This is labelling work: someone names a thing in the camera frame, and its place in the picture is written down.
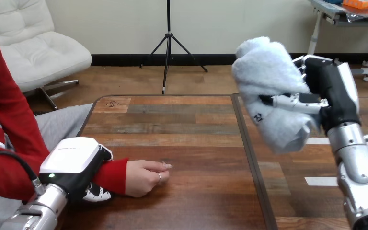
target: table leg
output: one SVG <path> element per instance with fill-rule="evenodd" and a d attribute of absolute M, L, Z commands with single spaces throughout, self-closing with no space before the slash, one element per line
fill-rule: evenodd
<path fill-rule="evenodd" d="M 320 28 L 321 28 L 321 22 L 324 16 L 324 13 L 321 11 L 317 12 L 318 17 L 317 17 L 317 22 L 315 24 L 315 29 L 314 29 L 314 34 L 311 37 L 311 41 L 310 41 L 310 47 L 308 48 L 308 54 L 314 54 L 315 52 L 315 47 L 317 46 L 317 42 L 318 42 L 318 35 L 320 34 Z"/>

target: black tripod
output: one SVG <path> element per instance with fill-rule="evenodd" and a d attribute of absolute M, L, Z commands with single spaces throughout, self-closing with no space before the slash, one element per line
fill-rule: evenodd
<path fill-rule="evenodd" d="M 174 41 L 176 41 L 181 48 L 183 48 L 189 56 L 191 56 L 191 58 L 194 60 L 194 62 L 198 65 L 201 66 L 205 72 L 208 73 L 208 70 L 202 66 L 194 57 L 194 55 L 192 55 L 190 53 L 190 51 L 188 51 L 178 40 L 177 38 L 174 37 L 174 34 L 171 33 L 171 28 L 170 28 L 170 0 L 167 0 L 167 33 L 164 36 L 163 40 L 157 45 L 157 47 L 153 50 L 153 52 L 145 59 L 145 61 L 143 62 L 143 64 L 140 65 L 140 68 L 142 68 L 144 66 L 144 64 L 146 63 L 146 61 L 148 61 L 154 54 L 154 52 L 156 52 L 156 50 L 163 44 L 163 42 L 167 39 L 167 51 L 166 51 L 166 64 L 164 66 L 164 79 L 163 79 L 163 91 L 162 94 L 164 94 L 164 91 L 166 89 L 166 77 L 167 77 L 167 71 L 168 71 L 168 66 L 169 66 L 169 60 L 172 57 L 171 55 L 171 39 L 174 39 Z"/>

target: tripod leg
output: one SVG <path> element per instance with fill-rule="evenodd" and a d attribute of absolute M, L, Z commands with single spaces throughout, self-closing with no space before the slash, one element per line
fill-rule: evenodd
<path fill-rule="evenodd" d="M 173 56 L 171 55 L 171 37 L 169 38 L 169 40 L 170 40 L 170 43 L 169 43 L 169 56 L 170 56 L 170 59 L 172 60 Z"/>
<path fill-rule="evenodd" d="M 163 42 L 166 39 L 167 39 L 167 36 L 165 36 L 163 38 L 163 40 L 156 46 L 156 48 L 153 50 L 153 52 L 147 56 L 147 58 L 144 60 L 144 62 L 140 65 L 140 68 L 142 68 L 145 65 L 146 61 L 148 61 L 151 58 L 151 56 L 153 56 L 154 52 L 156 52 L 156 50 L 163 44 Z"/>
<path fill-rule="evenodd" d="M 169 37 L 167 39 L 167 51 L 166 51 L 166 65 L 164 66 L 164 79 L 163 79 L 163 91 L 161 92 L 164 94 L 166 90 L 166 78 L 167 78 L 167 70 L 168 70 L 168 64 L 169 64 L 169 55 L 170 55 L 170 45 L 171 45 L 171 38 Z"/>
<path fill-rule="evenodd" d="M 173 39 L 181 46 L 181 48 L 183 48 L 183 50 L 185 50 L 187 53 L 188 53 L 188 55 L 190 55 L 192 58 L 193 58 L 193 60 L 194 60 L 194 62 L 197 64 L 197 65 L 199 65 L 201 68 L 203 68 L 204 70 L 205 70 L 205 72 L 207 72 L 208 73 L 208 70 L 204 67 L 204 66 L 202 66 L 198 61 L 197 61 L 197 59 L 194 57 L 194 55 L 192 55 L 191 53 L 190 53 L 190 51 L 188 51 L 178 40 L 177 40 L 177 38 L 175 38 L 174 36 L 173 36 Z"/>

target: logo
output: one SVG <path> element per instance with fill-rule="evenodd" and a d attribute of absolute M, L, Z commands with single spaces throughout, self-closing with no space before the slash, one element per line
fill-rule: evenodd
<path fill-rule="evenodd" d="M 113 108 L 116 106 L 116 101 L 111 101 L 109 103 L 106 103 L 106 105 L 109 107 L 109 108 Z"/>
<path fill-rule="evenodd" d="M 256 116 L 254 116 L 254 120 L 255 120 L 256 122 L 261 122 L 261 121 L 263 121 L 262 114 L 261 114 L 261 113 L 258 113 Z"/>

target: red sleeve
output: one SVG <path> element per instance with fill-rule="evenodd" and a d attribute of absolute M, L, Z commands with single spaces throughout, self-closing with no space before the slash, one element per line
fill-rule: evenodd
<path fill-rule="evenodd" d="M 21 156 L 37 173 L 49 154 L 26 98 L 14 82 L 0 51 L 0 123 Z M 95 181 L 111 191 L 125 193 L 126 161 L 113 161 L 100 168 Z M 27 200 L 33 188 L 23 168 L 14 159 L 0 156 L 0 196 Z"/>
<path fill-rule="evenodd" d="M 105 163 L 94 178 L 94 183 L 118 194 L 125 194 L 128 159 Z"/>

